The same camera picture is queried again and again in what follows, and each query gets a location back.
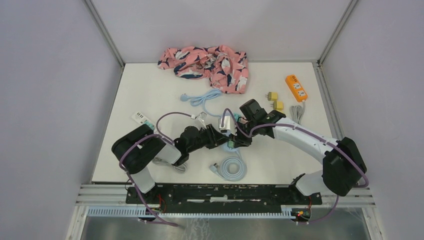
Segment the round blue socket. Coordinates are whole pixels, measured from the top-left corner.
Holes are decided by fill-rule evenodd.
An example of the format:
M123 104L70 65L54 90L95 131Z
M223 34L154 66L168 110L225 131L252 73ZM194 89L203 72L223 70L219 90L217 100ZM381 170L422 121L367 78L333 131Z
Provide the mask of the round blue socket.
M234 152L237 152L239 150L238 147L235 147L235 143L234 142L233 142L233 149L228 149L227 144L228 144L228 142L225 143L225 144L223 144L223 145L221 145L221 148L222 148L223 151L228 152L228 153L234 153Z

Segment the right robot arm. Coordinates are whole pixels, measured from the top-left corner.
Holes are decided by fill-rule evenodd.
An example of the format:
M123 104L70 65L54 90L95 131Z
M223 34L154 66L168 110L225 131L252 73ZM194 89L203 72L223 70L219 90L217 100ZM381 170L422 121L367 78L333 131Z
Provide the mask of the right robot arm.
M230 136L235 144L249 146L257 135L283 141L307 153L317 160L322 168L313 173L303 173L292 182L289 199L302 204L314 193L330 191L337 196L346 196L353 188L366 188L369 179L367 167L356 143L348 138L336 139L317 134L294 122L278 110L266 112L255 99L239 108L246 121L236 120L226 108L220 127L231 124L235 132Z

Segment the green adapter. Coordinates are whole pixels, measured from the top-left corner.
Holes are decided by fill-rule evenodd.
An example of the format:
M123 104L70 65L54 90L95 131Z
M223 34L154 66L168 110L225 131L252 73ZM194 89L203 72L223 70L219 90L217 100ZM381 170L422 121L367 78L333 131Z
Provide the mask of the green adapter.
M232 141L229 141L227 143L227 147L228 147L228 149L231 149L232 150L234 148L234 143Z

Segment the orange power strip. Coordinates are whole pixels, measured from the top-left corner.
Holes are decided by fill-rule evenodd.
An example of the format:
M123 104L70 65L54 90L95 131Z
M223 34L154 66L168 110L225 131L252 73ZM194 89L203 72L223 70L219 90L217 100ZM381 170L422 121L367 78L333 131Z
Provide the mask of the orange power strip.
M301 85L300 81L294 74L288 75L285 78L285 83L287 84L290 92L293 94L294 98L298 103L305 102L308 98L305 89Z

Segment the yellow plug adapter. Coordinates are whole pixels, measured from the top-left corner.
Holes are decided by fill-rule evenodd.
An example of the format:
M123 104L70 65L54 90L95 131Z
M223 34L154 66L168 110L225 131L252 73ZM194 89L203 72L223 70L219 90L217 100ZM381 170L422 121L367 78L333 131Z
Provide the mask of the yellow plug adapter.
M266 98L267 98L268 101L277 101L278 97L279 97L279 95L278 95L277 92L269 91L266 94Z
M284 110L284 103L282 101L275 100L271 103L273 110L282 112Z

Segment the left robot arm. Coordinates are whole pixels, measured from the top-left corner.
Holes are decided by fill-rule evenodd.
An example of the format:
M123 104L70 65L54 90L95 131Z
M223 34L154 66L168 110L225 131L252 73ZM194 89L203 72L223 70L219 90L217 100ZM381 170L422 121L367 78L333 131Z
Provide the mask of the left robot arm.
M156 182L147 168L153 159L178 167L189 159L190 153L202 148L214 149L229 140L228 136L208 124L201 128L188 126L173 143L169 143L164 137L155 134L147 124L143 124L119 138L112 145L111 151L119 161L119 167L138 187L138 197L149 204L158 195Z

